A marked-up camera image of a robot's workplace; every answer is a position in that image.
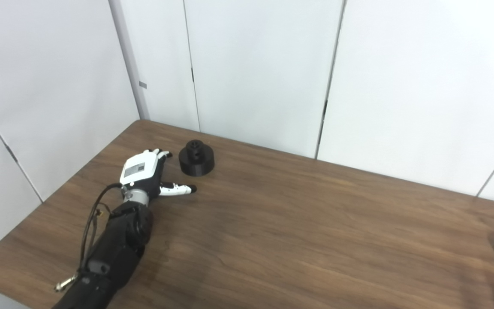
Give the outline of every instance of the table top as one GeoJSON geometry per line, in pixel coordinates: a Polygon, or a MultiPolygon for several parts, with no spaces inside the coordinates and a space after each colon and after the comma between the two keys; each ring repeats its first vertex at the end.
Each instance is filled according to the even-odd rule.
{"type": "MultiPolygon", "coordinates": [[[[151,242],[110,309],[494,308],[494,202],[149,121],[0,242],[0,293],[51,308],[89,209],[125,160],[178,154],[190,139],[214,149],[216,166],[193,178],[167,161],[163,180],[198,192],[151,202],[151,242]]],[[[118,190],[103,201],[119,205],[118,190]]]]}

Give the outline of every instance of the black cylindrical object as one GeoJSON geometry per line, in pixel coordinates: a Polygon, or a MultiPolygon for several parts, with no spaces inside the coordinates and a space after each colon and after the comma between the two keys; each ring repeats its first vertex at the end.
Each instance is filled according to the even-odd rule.
{"type": "Polygon", "coordinates": [[[214,153],[211,147],[199,139],[186,144],[178,154],[180,169],[188,176],[203,176],[214,167],[214,153]]]}

